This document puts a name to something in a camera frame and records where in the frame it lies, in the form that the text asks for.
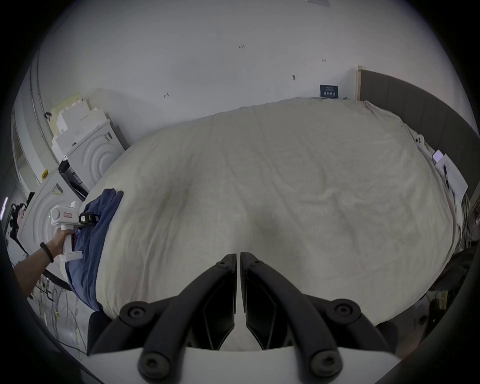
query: upholstered headboard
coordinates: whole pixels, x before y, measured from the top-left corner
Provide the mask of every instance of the upholstered headboard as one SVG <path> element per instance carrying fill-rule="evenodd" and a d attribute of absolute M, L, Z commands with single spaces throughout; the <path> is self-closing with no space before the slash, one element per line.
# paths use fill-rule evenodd
<path fill-rule="evenodd" d="M 366 70 L 359 75 L 357 98 L 395 113 L 433 149 L 448 154 L 462 172 L 471 199 L 480 181 L 480 138 L 468 123 L 447 104 L 412 84 Z"/>

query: screw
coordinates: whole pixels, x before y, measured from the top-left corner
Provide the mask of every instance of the screw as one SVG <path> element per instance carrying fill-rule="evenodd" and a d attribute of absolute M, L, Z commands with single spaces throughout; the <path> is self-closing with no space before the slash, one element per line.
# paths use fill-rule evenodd
<path fill-rule="evenodd" d="M 128 315 L 132 318 L 142 317 L 145 314 L 145 310 L 140 307 L 135 307 L 129 310 Z"/>
<path fill-rule="evenodd" d="M 140 357 L 138 368 L 141 373 L 151 379 L 164 379 L 170 374 L 170 363 L 161 354 L 146 353 Z"/>
<path fill-rule="evenodd" d="M 310 369 L 315 376 L 332 376 L 342 369 L 342 360 L 338 352 L 328 349 L 318 352 L 310 363 Z"/>
<path fill-rule="evenodd" d="M 352 308 L 349 305 L 341 304 L 335 308 L 335 312 L 341 316 L 350 316 L 352 314 Z"/>

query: blue blanket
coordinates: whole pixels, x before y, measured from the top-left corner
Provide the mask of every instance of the blue blanket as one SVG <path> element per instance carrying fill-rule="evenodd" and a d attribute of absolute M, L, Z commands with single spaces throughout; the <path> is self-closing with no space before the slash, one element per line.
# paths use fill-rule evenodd
<path fill-rule="evenodd" d="M 102 310 L 102 306 L 96 301 L 95 284 L 103 243 L 110 221 L 117 211 L 122 197 L 122 191 L 115 192 L 114 189 L 105 189 L 99 197 L 87 204 L 84 212 L 100 215 L 100 219 L 93 227 L 75 230 L 77 239 L 75 250 L 82 251 L 83 258 L 65 264 L 72 291 L 95 311 Z"/>

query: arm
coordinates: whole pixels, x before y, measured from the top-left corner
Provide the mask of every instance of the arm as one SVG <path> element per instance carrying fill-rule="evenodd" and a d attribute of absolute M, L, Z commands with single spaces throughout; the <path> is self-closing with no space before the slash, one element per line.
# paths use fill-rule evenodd
<path fill-rule="evenodd" d="M 62 231 L 58 228 L 53 240 L 47 243 L 48 250 L 50 250 L 53 257 L 63 252 L 63 242 L 67 235 L 73 235 L 73 230 L 67 229 Z M 28 297 L 32 292 L 48 264 L 50 264 L 50 259 L 43 249 L 39 249 L 15 266 L 13 271 L 25 297 Z"/>

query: hand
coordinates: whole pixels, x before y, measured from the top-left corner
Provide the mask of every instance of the hand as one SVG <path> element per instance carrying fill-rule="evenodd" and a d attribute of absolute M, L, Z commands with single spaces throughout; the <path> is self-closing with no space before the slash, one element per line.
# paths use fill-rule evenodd
<path fill-rule="evenodd" d="M 60 228 L 57 228 L 55 237 L 47 243 L 47 247 L 53 257 L 58 256 L 63 252 L 63 243 L 65 242 L 65 237 L 68 235 L 73 235 L 73 229 L 62 231 Z"/>

